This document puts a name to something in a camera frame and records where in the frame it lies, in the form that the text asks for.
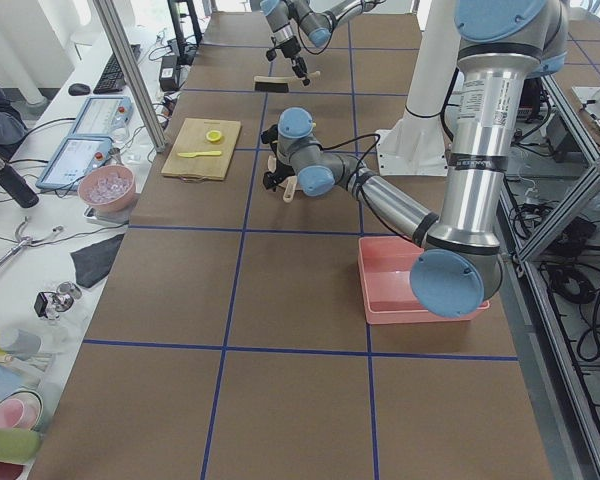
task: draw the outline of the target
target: blue lid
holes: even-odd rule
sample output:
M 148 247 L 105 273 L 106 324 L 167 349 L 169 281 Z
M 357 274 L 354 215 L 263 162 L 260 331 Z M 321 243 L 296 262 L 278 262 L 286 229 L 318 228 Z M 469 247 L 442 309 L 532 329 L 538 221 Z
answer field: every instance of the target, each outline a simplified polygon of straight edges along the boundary
M 280 0 L 262 0 L 260 2 L 260 9 L 262 10 L 262 13 L 264 13 L 264 16 L 266 17 L 275 10 L 275 8 L 278 6 L 279 3 L 280 3 Z
M 298 173 L 298 183 L 309 197 L 324 195 L 336 184 L 333 172 L 324 165 L 311 165 Z
M 304 138 L 313 130 L 313 119 L 304 108 L 287 108 L 280 115 L 278 133 L 287 138 Z
M 411 289 L 427 310 L 457 318 L 475 311 L 484 299 L 480 274 L 466 258 L 449 250 L 427 250 L 413 264 Z
M 309 40 L 311 40 L 311 43 L 313 43 L 316 47 L 322 47 L 326 45 L 330 37 L 331 32 L 329 32 L 329 29 L 324 27 L 316 28 L 309 34 Z
M 547 0 L 458 0 L 455 24 L 471 42 L 496 42 L 522 30 Z

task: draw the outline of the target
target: yellow spoon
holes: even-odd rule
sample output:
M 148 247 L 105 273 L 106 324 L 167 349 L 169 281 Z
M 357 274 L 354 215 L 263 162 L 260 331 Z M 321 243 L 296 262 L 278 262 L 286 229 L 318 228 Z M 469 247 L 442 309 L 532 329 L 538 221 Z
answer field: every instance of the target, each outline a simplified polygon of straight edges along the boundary
M 222 150 L 210 150 L 208 152 L 183 152 L 179 153 L 179 157 L 194 158 L 194 157 L 219 157 L 222 155 Z

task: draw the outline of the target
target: gray cloth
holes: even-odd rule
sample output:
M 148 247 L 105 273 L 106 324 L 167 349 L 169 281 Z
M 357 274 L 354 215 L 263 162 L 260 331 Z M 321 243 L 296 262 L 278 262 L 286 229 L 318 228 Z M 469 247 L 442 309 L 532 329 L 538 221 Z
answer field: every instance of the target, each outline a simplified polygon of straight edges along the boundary
M 24 125 L 8 113 L 0 112 L 0 145 L 19 142 L 27 132 Z
M 124 233 L 121 233 L 71 252 L 76 269 L 76 283 L 81 287 L 90 288 L 109 275 L 123 238 Z

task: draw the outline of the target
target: yellow lid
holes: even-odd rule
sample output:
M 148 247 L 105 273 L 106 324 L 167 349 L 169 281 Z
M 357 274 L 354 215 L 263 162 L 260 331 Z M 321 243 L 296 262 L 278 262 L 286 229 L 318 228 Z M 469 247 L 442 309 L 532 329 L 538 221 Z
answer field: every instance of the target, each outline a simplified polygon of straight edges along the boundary
M 222 140 L 222 132 L 220 130 L 209 130 L 206 137 L 211 143 L 219 142 Z

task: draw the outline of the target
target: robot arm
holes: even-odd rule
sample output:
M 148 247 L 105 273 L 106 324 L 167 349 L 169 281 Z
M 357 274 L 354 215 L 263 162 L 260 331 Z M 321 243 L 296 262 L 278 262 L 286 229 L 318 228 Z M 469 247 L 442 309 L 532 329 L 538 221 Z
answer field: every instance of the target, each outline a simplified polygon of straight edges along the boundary
M 493 224 L 522 87 L 526 78 L 562 66 L 566 12 L 561 0 L 458 0 L 458 67 L 465 81 L 439 218 L 355 157 L 323 152 L 302 109 L 286 110 L 263 140 L 273 141 L 277 132 L 278 170 L 295 173 L 307 195 L 343 187 L 422 245 L 411 272 L 415 295 L 438 315 L 466 315 L 502 282 Z M 267 188 L 280 180 L 278 170 L 265 175 Z
M 273 36 L 273 48 L 267 51 L 267 60 L 276 58 L 276 50 L 280 50 L 285 58 L 291 60 L 291 68 L 309 85 L 307 66 L 300 56 L 300 42 L 290 25 L 291 20 L 298 24 L 311 43 L 316 47 L 324 47 L 329 42 L 333 31 L 341 23 L 348 22 L 364 12 L 372 10 L 384 0 L 344 0 L 330 10 L 314 12 L 308 0 L 263 0 L 260 3 Z

